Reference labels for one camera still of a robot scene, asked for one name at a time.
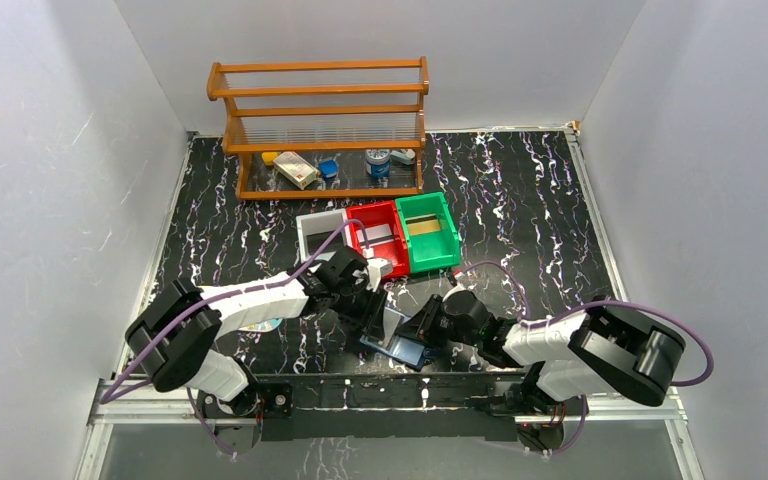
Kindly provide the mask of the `white plastic bin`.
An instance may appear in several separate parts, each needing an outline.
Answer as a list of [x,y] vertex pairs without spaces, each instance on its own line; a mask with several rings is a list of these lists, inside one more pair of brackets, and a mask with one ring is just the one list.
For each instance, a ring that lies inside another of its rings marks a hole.
[[[318,213],[311,213],[306,215],[299,215],[296,217],[296,229],[299,241],[299,257],[300,261],[306,261],[310,255],[307,253],[307,247],[305,246],[304,237],[306,234],[334,231],[337,227],[343,226],[343,230],[340,234],[344,236],[344,246],[351,247],[353,242],[351,240],[350,229],[345,222],[348,220],[347,212],[345,209],[328,210]],[[326,261],[330,259],[333,254],[327,258],[318,258],[317,260]]]

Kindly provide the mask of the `blue toothbrush blister pack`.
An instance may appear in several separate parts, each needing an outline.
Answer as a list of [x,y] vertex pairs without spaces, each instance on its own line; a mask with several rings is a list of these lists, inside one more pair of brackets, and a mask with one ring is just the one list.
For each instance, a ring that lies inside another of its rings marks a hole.
[[242,326],[239,328],[239,331],[245,333],[265,334],[276,330],[282,323],[282,318],[273,318],[259,323]]

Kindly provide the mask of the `wooden shelf rack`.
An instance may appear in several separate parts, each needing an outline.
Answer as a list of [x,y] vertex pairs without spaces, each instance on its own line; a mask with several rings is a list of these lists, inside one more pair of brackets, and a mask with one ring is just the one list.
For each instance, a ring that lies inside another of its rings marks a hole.
[[[304,61],[254,64],[215,62],[207,97],[226,110],[225,154],[239,160],[236,195],[248,200],[398,197],[423,191],[426,145],[424,100],[428,60]],[[397,187],[313,190],[252,182],[265,152],[415,152],[414,182]]]

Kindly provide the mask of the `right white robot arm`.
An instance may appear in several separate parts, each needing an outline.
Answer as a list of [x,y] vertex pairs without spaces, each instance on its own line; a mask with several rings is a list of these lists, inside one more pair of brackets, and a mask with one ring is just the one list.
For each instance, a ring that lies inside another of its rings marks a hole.
[[459,343],[492,366],[524,369],[522,382],[500,401],[537,414],[597,393],[659,406],[686,348],[680,333],[625,302],[597,297],[554,318],[527,321],[492,314],[469,290],[431,297],[393,337],[415,347],[417,366],[426,352]]

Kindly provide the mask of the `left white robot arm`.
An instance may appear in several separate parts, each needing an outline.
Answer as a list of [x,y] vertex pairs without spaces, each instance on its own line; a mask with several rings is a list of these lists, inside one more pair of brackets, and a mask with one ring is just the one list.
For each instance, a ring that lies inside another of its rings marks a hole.
[[328,258],[308,259],[275,276],[242,284],[200,288],[190,280],[167,285],[125,332],[133,366],[153,388],[186,387],[213,398],[235,417],[267,408],[267,387],[239,359],[214,350],[227,334],[274,319],[331,310],[354,323],[383,310],[381,280],[392,263],[372,250],[341,246]]

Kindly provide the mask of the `red plastic bin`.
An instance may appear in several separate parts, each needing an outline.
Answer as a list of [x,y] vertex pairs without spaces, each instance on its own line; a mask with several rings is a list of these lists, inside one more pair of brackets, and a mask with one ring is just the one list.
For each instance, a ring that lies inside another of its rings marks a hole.
[[394,200],[350,206],[346,213],[365,227],[375,257],[391,262],[392,272],[385,279],[410,274],[407,243]]

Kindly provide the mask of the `green plastic bin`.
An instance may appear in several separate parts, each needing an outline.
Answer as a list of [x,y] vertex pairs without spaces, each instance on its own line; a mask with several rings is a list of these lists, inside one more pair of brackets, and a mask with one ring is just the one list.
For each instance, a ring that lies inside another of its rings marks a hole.
[[[460,236],[443,193],[401,197],[395,200],[395,204],[407,243],[412,274],[447,269],[460,264]],[[416,237],[409,236],[406,220],[426,215],[435,215],[440,220],[441,230]]]

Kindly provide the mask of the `navy blue card holder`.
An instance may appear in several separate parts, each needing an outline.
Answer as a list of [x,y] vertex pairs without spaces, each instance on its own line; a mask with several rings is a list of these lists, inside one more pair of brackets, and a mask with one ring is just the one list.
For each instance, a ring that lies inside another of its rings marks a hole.
[[382,315],[371,320],[363,329],[359,341],[411,370],[421,371],[436,360],[440,350],[397,334],[397,328],[408,320],[404,313],[385,307]]

